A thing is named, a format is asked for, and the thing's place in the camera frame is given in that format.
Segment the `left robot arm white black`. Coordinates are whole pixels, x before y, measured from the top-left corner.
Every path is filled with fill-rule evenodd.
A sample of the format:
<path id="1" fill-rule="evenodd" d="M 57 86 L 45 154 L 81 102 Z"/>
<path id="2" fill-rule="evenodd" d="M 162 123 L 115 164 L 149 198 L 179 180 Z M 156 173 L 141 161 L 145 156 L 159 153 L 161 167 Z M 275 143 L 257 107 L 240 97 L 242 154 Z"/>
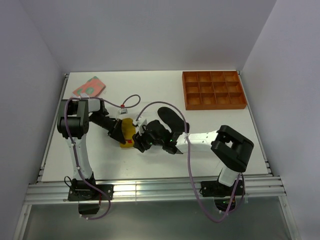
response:
<path id="1" fill-rule="evenodd" d="M 121 144 L 126 143 L 122 120 L 109 117 L 105 101 L 100 98 L 63 99 L 60 102 L 56 127 L 66 140 L 73 166 L 71 186 L 79 189 L 86 200 L 96 197 L 94 172 L 87 151 L 87 133 L 90 123 L 108 131 L 108 136 Z"/>

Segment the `yellow sock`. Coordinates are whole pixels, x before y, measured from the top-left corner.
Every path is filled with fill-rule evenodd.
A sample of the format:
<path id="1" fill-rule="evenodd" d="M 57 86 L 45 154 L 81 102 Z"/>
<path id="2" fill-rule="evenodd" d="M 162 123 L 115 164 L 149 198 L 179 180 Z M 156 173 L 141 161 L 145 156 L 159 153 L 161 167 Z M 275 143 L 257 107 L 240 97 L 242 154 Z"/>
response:
<path id="1" fill-rule="evenodd" d="M 125 139 L 125 144 L 120 143 L 122 149 L 132 148 L 134 146 L 133 135 L 136 134 L 136 128 L 133 126 L 132 118 L 123 118 L 121 130 Z"/>

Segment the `black sock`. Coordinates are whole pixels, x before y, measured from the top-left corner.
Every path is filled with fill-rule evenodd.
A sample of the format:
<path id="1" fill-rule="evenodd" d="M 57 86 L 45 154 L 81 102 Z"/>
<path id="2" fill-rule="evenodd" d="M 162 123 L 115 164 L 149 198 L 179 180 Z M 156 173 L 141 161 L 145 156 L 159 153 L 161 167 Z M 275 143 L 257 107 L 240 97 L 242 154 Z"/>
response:
<path id="1" fill-rule="evenodd" d="M 170 128 L 172 132 L 190 132 L 190 125 L 186 123 L 186 131 L 185 131 L 185 122 L 183 119 L 171 108 L 168 107 L 160 107 L 157 110 L 157 114 L 159 118 Z"/>

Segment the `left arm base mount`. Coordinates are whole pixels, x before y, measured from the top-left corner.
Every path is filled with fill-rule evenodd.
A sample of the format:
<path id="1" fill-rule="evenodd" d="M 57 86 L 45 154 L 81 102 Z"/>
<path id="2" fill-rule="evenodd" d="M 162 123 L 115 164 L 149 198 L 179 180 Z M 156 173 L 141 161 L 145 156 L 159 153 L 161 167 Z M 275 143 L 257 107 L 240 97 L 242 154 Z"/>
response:
<path id="1" fill-rule="evenodd" d="M 89 220 L 102 218 L 106 215 L 105 213 L 100 217 L 98 217 L 97 214 L 104 200 L 109 202 L 106 212 L 110 210 L 114 185 L 96 184 L 94 175 L 92 175 L 90 179 L 86 179 L 86 181 L 94 186 L 94 188 L 82 180 L 71 179 L 69 176 L 64 177 L 64 183 L 69 188 L 67 201 L 78 202 L 78 212 L 81 217 L 86 217 Z"/>

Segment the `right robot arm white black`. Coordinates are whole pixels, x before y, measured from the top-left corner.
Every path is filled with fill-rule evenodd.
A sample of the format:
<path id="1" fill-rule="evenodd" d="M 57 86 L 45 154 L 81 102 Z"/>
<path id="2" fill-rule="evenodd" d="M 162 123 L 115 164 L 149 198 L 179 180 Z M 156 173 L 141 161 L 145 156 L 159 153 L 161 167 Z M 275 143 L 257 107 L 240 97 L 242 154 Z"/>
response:
<path id="1" fill-rule="evenodd" d="M 238 175 L 246 171 L 254 148 L 251 140 L 228 125 L 204 133 L 169 131 L 159 120 L 135 120 L 132 125 L 137 129 L 132 136 L 133 147 L 142 153 L 152 146 L 160 146 L 171 155 L 213 152 L 223 163 L 216 183 L 216 189 L 222 195 L 229 194 Z"/>

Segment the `aluminium frame rail front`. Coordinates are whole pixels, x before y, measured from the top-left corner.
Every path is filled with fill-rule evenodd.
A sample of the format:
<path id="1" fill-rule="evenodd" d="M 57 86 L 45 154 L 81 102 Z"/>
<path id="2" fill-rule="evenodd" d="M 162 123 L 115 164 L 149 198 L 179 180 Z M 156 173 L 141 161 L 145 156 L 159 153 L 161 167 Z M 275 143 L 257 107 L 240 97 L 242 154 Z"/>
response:
<path id="1" fill-rule="evenodd" d="M 189 178 L 156 180 L 100 181 L 113 185 L 113 203 L 194 200 Z M 279 176 L 246 177 L 245 196 L 282 197 L 286 191 Z M 25 205 L 71 204 L 68 187 L 63 182 L 29 185 L 24 197 Z"/>

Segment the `aluminium side rail right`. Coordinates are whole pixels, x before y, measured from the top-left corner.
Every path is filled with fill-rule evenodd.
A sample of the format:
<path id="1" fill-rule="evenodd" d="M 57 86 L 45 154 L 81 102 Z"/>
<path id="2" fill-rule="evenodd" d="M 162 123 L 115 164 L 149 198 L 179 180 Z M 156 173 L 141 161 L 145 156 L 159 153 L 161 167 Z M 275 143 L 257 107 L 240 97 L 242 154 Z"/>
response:
<path id="1" fill-rule="evenodd" d="M 263 159 L 264 159 L 268 174 L 273 176 L 273 172 L 271 170 L 270 163 L 269 163 L 268 158 L 266 156 L 265 149 L 264 149 L 264 146 L 263 146 L 263 143 L 262 143 L 262 140 L 261 140 L 261 136 L 260 136 L 256 121 L 255 121 L 255 117 L 254 117 L 254 114 L 253 114 L 253 111 L 252 111 L 252 108 L 251 108 L 251 105 L 250 105 L 250 101 L 249 101 L 249 98 L 247 96 L 244 84 L 243 84 L 242 71 L 241 70 L 237 70 L 237 75 L 238 75 L 238 79 L 239 79 L 239 82 L 241 84 L 241 87 L 243 89 L 244 97 L 245 97 L 245 99 L 247 101 L 247 108 L 248 108 L 248 111 L 250 113 L 252 124 L 253 124 L 254 130 L 255 130 L 255 134 L 256 134 L 256 137 L 257 137 L 257 140 L 258 140 L 258 143 L 259 143 L 259 147 L 260 147 L 260 150 L 261 150 L 261 153 L 262 153 L 262 156 L 263 156 Z"/>

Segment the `pink green patterned socks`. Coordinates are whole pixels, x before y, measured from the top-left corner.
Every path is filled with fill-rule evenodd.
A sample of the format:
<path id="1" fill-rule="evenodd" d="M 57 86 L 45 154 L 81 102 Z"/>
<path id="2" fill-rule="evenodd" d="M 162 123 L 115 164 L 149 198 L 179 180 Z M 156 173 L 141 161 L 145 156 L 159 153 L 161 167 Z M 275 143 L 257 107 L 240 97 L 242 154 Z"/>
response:
<path id="1" fill-rule="evenodd" d="M 105 87 L 106 85 L 97 76 L 93 76 L 85 84 L 75 89 L 71 96 L 74 98 L 97 97 Z"/>

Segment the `orange compartment tray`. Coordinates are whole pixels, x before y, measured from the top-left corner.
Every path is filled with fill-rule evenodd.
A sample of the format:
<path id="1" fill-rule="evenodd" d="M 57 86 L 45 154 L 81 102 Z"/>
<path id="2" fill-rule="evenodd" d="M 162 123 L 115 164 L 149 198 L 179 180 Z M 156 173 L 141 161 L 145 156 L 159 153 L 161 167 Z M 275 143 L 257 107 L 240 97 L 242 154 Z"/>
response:
<path id="1" fill-rule="evenodd" d="M 242 110 L 247 100 L 237 71 L 184 71 L 185 109 Z"/>

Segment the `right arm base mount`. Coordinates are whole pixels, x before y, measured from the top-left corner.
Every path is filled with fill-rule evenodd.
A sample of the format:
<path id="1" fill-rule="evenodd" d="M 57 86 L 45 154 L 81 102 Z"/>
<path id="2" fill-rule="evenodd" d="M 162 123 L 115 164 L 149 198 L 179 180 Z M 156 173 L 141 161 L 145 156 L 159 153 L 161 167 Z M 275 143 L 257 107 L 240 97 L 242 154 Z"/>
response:
<path id="1" fill-rule="evenodd" d="M 218 198 L 214 200 L 214 204 L 218 210 L 225 212 L 227 210 L 229 200 L 222 199 L 222 198 L 231 196 L 235 186 L 235 182 L 231 187 L 223 185 L 219 183 L 217 180 L 202 181 L 200 185 L 201 185 L 201 188 L 199 190 L 199 193 L 204 198 L 207 198 L 207 197 Z M 238 207 L 236 196 L 241 196 L 241 199 L 239 201 L 239 204 L 241 204 L 245 196 L 245 183 L 241 179 L 238 181 L 238 184 L 236 186 L 229 212 L 233 212 Z"/>

